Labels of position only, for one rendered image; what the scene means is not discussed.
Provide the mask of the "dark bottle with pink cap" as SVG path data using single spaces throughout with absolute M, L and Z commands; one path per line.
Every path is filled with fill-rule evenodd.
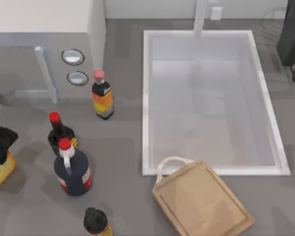
M 91 91 L 96 114 L 103 120 L 109 119 L 114 113 L 114 100 L 111 85 L 105 80 L 104 70 L 97 69 L 93 73 L 95 82 Z

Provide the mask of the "white sink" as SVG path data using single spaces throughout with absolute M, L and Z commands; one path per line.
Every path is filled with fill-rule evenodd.
M 142 174 L 169 156 L 222 176 L 290 175 L 252 31 L 144 31 Z

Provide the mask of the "small round microwave knob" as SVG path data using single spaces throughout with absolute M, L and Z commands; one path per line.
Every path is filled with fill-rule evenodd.
M 68 82 L 75 86 L 84 86 L 89 81 L 87 74 L 82 71 L 68 73 L 66 77 Z

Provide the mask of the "dark bottle with red cap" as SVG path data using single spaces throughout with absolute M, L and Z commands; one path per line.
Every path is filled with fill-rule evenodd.
M 52 130 L 48 134 L 48 141 L 55 155 L 59 154 L 58 143 L 62 138 L 68 138 L 71 141 L 73 147 L 78 149 L 77 139 L 74 131 L 62 123 L 59 113 L 50 112 L 49 120 L 52 125 Z

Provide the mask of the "large dark jug, red cap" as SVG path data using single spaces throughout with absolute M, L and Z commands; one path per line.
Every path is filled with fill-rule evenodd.
M 87 193 L 92 185 L 88 157 L 84 152 L 75 149 L 68 138 L 60 139 L 58 147 L 54 171 L 63 191 L 73 197 Z

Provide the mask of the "wooden cutting board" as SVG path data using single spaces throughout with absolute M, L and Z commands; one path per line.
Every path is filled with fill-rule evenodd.
M 152 193 L 180 236 L 239 236 L 255 223 L 205 161 L 163 159 Z

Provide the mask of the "pale microwave oven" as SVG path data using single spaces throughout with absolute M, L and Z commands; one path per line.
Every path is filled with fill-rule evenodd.
M 88 99 L 93 72 L 103 67 L 106 24 L 103 0 L 0 0 L 0 46 L 36 47 L 44 56 L 58 102 Z M 72 66 L 62 51 L 77 49 L 85 60 Z M 82 71 L 84 86 L 68 82 L 67 74 Z

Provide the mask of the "tall white tap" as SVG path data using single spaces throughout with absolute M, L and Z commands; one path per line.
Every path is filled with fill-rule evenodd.
M 206 15 L 207 2 L 208 0 L 196 0 L 195 18 L 194 18 L 194 26 L 193 26 L 193 33 L 196 37 L 201 36 L 204 19 Z

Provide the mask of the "black-capped bottle, yellow label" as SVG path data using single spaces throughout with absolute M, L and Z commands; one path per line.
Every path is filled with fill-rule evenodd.
M 86 209 L 83 225 L 89 236 L 113 236 L 106 214 L 94 207 Z

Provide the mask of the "grey microwave door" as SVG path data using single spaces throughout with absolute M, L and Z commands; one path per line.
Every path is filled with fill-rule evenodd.
M 0 46 L 0 96 L 6 100 L 51 98 L 33 47 Z

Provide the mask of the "orange bottle with black cap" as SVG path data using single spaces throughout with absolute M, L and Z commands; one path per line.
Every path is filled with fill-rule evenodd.
M 18 138 L 15 131 L 0 126 L 0 186 L 17 166 L 9 149 Z

